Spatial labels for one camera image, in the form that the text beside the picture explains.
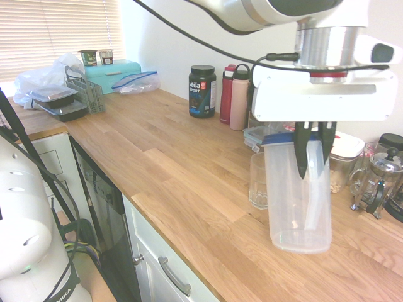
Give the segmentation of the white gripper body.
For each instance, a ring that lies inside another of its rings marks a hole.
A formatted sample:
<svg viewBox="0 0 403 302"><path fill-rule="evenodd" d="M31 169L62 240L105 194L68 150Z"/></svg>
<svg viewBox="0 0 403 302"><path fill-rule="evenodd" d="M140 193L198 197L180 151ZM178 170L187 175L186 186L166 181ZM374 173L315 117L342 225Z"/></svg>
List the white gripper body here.
<svg viewBox="0 0 403 302"><path fill-rule="evenodd" d="M397 76L349 72L342 82L312 82L308 72L257 66L252 113L258 121L382 121L393 111Z"/></svg>

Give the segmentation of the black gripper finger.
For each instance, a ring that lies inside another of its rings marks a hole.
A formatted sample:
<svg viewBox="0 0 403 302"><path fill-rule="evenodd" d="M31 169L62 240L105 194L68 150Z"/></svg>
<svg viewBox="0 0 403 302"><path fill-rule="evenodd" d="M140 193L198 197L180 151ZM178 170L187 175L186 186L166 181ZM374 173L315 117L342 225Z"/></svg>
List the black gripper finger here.
<svg viewBox="0 0 403 302"><path fill-rule="evenodd" d="M334 143L334 137L336 134L336 125L337 123L335 121L318 122L318 136L322 142L324 163L327 162L329 154L331 153L331 149Z"/></svg>
<svg viewBox="0 0 403 302"><path fill-rule="evenodd" d="M303 179L307 170L307 144L312 131L312 122L303 121L295 123L293 134L294 150L297 161L297 169L300 177Z"/></svg>

